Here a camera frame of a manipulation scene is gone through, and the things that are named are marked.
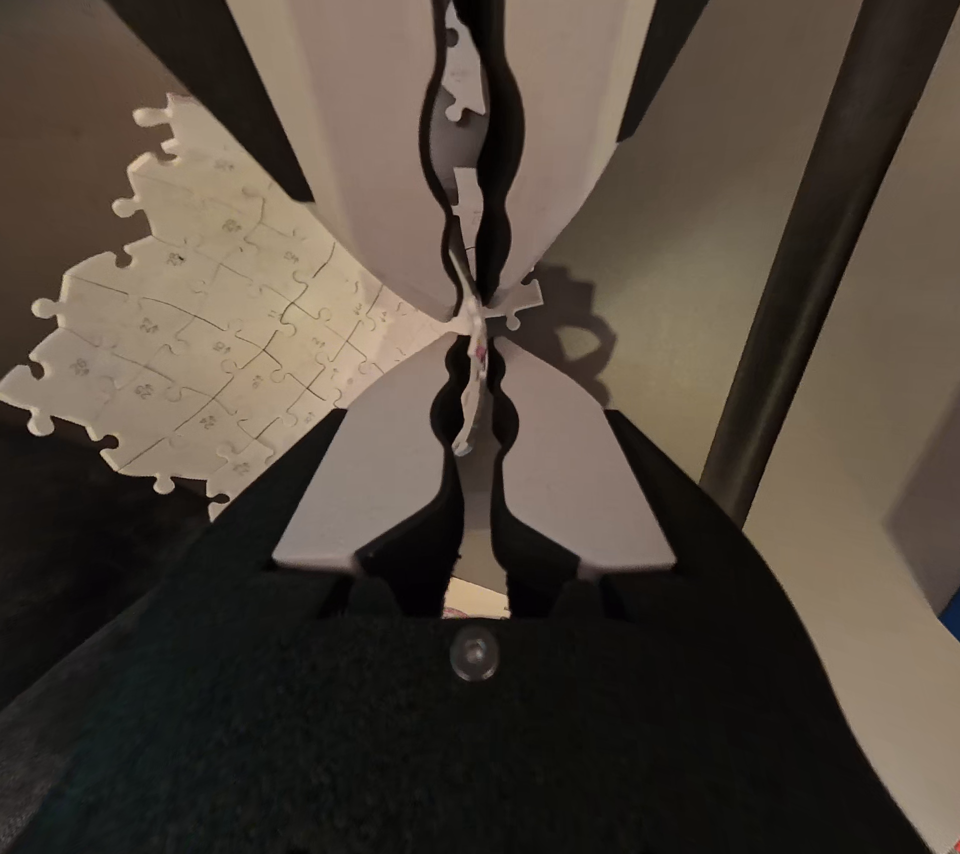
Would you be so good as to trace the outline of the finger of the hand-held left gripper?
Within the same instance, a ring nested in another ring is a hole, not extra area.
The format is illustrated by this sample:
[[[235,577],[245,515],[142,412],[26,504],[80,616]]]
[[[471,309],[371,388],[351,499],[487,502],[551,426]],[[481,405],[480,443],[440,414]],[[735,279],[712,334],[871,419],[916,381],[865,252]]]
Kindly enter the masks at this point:
[[[334,238],[439,321],[462,299],[450,261],[453,171],[482,116],[450,120],[450,0],[225,0]]]
[[[486,76],[475,258],[492,304],[533,270],[609,164],[657,0],[454,2]]]

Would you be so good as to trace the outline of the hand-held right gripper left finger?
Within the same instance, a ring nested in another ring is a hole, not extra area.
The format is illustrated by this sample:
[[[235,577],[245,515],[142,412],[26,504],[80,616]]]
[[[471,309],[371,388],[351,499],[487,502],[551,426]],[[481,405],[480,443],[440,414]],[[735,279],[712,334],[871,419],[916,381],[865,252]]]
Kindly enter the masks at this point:
[[[278,567],[381,579],[404,614],[442,615],[465,526],[452,447],[469,342],[442,335],[351,403],[273,550]]]

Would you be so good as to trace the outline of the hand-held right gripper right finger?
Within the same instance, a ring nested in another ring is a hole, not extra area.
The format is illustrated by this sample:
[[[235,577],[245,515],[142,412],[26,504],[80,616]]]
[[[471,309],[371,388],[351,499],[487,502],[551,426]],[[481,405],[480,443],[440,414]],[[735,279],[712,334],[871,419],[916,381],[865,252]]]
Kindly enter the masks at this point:
[[[546,617],[568,584],[677,562],[605,408],[504,336],[488,354],[493,554],[510,616]]]

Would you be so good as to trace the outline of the puzzle pieces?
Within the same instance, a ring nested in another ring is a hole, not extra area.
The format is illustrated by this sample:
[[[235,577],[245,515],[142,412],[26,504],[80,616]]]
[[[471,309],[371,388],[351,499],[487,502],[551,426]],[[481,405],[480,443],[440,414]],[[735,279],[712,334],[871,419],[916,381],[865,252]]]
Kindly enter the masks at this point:
[[[486,133],[486,80],[473,35],[462,22],[454,0],[447,3],[445,29],[447,53],[440,83],[448,103],[442,107],[445,126],[441,132],[454,136],[448,152],[453,211],[461,222],[463,244],[473,254],[483,215],[476,164]]]

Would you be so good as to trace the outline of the single white puzzle piece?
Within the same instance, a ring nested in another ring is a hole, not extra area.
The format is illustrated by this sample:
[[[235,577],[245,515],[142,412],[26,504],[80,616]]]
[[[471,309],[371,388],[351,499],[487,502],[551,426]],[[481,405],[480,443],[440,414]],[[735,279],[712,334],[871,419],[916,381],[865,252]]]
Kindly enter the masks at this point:
[[[517,332],[522,326],[520,314],[524,311],[544,305],[544,296],[539,280],[530,277],[505,292],[494,296],[493,301],[484,306],[483,318],[503,320],[509,332]]]

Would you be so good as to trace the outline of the partly built white puzzle ball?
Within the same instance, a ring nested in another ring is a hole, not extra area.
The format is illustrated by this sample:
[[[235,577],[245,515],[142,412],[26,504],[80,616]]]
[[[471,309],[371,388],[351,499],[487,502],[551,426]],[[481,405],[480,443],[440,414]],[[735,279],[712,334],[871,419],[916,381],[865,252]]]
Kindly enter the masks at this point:
[[[2,378],[2,402],[50,435],[58,419],[116,472],[205,485],[216,518],[336,409],[445,334],[469,336],[469,450],[486,344],[479,308],[439,322],[366,271],[192,97],[134,111],[170,130],[164,156],[127,167],[114,214],[143,214],[128,262],[102,252],[69,268],[31,310],[55,328]]]

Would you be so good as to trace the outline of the printed instruction leaflet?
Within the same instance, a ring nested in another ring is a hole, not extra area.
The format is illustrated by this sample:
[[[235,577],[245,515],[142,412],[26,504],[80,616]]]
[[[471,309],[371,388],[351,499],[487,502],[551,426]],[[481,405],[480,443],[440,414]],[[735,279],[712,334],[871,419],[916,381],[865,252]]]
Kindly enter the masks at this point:
[[[505,594],[454,578],[446,590],[441,616],[444,619],[503,620],[511,618],[511,611]]]

